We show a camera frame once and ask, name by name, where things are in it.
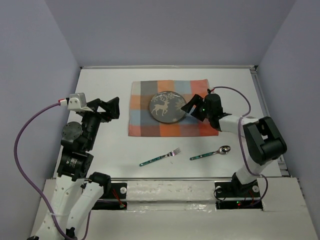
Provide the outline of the grey reindeer plate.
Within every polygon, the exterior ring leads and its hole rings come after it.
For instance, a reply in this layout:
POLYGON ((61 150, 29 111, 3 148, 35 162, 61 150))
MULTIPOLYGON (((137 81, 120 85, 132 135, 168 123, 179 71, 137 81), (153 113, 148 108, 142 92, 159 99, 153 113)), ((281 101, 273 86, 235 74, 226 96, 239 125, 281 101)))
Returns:
POLYGON ((185 98, 179 93, 162 91, 151 98, 148 110, 156 121, 164 124, 173 124, 185 117, 186 113, 181 108, 186 103, 185 98))

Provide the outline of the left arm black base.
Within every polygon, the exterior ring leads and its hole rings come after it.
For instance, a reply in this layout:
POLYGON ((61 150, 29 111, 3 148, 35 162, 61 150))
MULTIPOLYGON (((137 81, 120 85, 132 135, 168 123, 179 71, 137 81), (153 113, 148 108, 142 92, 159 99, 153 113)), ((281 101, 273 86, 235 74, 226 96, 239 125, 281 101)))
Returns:
POLYGON ((113 182, 107 193, 96 201, 92 210, 125 211, 127 209, 126 182, 113 182))

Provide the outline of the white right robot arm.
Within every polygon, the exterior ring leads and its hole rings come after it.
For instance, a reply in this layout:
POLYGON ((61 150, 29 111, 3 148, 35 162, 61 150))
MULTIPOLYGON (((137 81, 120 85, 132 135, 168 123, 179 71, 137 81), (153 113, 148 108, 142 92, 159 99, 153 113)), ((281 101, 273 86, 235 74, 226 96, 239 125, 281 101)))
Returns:
POLYGON ((271 117, 247 118, 226 113, 216 93, 205 97, 196 94, 181 110, 201 122, 207 119, 219 132, 238 136, 244 166, 232 175, 231 189, 235 194, 249 189, 266 166, 287 152, 287 144, 271 117))

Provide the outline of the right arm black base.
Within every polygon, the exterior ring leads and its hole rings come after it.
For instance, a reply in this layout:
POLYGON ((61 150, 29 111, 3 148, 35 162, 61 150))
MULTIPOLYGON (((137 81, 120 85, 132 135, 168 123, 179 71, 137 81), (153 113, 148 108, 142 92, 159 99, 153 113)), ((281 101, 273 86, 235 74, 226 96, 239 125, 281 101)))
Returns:
POLYGON ((249 183, 244 189, 234 190, 230 181, 214 183, 213 196, 217 210, 263 209, 261 193, 257 181, 249 183))

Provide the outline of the checkered orange blue cloth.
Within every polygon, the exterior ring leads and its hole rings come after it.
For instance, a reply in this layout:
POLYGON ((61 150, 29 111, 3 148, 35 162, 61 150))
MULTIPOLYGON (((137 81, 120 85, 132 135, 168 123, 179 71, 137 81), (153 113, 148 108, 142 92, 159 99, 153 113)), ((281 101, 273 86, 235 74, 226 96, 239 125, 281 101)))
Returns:
POLYGON ((209 82, 201 80, 134 81, 131 86, 128 135, 131 137, 208 137, 218 136, 207 120, 199 121, 187 114, 176 123, 161 123, 154 119, 149 105, 157 93, 172 91, 188 102, 198 94, 207 94, 209 82))

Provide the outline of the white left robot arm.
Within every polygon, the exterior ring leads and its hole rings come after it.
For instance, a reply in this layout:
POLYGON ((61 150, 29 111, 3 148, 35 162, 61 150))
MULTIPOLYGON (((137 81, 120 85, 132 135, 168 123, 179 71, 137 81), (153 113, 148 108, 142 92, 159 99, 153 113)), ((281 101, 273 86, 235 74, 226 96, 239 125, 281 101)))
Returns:
POLYGON ((89 221, 95 203, 112 188, 111 177, 94 172, 88 175, 96 136, 102 123, 120 117, 120 99, 109 101, 96 98, 87 102, 84 93, 60 99, 82 117, 81 122, 68 122, 61 133, 61 158, 57 168, 53 196, 49 208, 32 240, 77 240, 84 221, 89 221))

